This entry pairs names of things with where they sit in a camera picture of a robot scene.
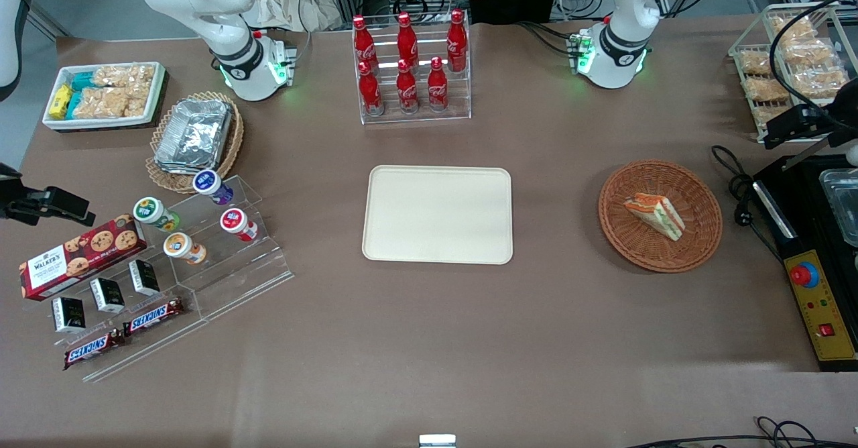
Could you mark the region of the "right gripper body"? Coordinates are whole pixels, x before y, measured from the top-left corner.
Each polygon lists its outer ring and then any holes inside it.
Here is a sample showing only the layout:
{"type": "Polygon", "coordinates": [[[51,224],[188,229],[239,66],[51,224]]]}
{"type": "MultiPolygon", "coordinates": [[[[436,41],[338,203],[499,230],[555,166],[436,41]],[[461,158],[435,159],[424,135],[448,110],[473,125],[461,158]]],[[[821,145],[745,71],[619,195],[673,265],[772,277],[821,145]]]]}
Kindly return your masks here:
{"type": "Polygon", "coordinates": [[[22,173],[15,168],[1,164],[1,218],[37,225],[42,191],[25,186],[21,177],[22,173]]]}

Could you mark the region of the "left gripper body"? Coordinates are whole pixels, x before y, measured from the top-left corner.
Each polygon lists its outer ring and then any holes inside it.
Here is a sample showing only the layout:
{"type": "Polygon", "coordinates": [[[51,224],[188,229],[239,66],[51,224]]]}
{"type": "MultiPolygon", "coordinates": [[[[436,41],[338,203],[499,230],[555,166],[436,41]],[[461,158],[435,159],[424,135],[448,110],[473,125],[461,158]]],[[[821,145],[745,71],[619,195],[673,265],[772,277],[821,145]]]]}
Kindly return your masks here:
{"type": "Polygon", "coordinates": [[[830,136],[830,148],[842,152],[846,161],[857,167],[857,99],[856,93],[849,93],[846,96],[838,96],[834,105],[836,108],[835,117],[842,121],[849,128],[840,128],[830,136]]]}

